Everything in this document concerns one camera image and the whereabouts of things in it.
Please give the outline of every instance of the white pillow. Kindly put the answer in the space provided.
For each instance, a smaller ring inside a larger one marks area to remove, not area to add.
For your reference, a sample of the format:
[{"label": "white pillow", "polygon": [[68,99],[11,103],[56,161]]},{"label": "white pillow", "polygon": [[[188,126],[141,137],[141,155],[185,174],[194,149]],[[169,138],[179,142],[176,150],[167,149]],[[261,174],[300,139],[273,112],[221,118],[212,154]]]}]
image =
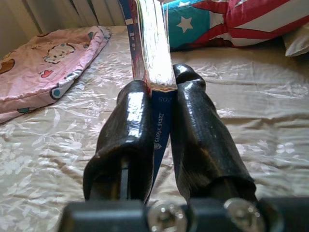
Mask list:
[{"label": "white pillow", "polygon": [[309,23],[283,36],[285,56],[295,57],[309,52]]}]

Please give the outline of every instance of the beige floral bedsheet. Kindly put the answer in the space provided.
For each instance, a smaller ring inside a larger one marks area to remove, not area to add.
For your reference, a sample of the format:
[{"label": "beige floral bedsheet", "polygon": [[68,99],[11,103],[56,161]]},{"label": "beige floral bedsheet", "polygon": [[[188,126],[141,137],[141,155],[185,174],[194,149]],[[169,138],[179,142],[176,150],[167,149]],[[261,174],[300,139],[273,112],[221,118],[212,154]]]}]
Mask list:
[{"label": "beige floral bedsheet", "polygon": [[[53,105],[0,124],[0,231],[55,231],[62,208],[82,201],[82,176],[97,136],[132,80],[125,27]],[[172,54],[207,82],[257,184],[257,196],[309,195],[308,56],[284,57],[282,45],[205,48]],[[151,202],[183,202],[170,146]]]}]

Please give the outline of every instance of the book spine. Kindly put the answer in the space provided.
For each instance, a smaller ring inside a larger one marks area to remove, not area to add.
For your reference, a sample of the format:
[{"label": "book spine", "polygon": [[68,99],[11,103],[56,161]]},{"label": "book spine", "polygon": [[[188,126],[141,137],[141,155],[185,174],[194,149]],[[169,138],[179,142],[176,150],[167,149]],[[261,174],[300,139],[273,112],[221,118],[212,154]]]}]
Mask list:
[{"label": "book spine", "polygon": [[119,0],[119,2],[124,13],[127,32],[129,35],[133,78],[137,80],[144,80],[144,64],[142,62],[142,48],[140,42],[140,26],[138,24],[137,5],[134,0]]},{"label": "book spine", "polygon": [[152,90],[152,108],[154,121],[154,178],[158,174],[161,161],[166,149],[171,123],[171,107],[176,95],[175,91],[162,92]]}]

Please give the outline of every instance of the pink blanket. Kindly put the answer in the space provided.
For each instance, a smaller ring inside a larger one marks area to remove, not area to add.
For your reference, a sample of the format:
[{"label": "pink blanket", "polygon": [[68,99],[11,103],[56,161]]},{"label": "pink blanket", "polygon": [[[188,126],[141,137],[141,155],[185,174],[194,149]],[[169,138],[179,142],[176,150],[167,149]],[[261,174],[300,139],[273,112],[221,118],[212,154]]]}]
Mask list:
[{"label": "pink blanket", "polygon": [[0,60],[0,123],[56,102],[107,44],[104,27],[57,30]]}]

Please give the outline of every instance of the screw head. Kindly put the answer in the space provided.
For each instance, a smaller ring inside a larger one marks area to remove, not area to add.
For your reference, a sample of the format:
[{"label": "screw head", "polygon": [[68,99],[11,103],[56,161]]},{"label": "screw head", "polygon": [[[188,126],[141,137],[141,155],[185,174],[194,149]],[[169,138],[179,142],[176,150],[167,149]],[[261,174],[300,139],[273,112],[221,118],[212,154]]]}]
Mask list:
[{"label": "screw head", "polygon": [[241,198],[231,198],[224,203],[232,222],[244,232],[264,232],[265,222],[258,209]]},{"label": "screw head", "polygon": [[162,201],[150,208],[148,226],[152,232],[185,232],[187,219],[179,206]]}]

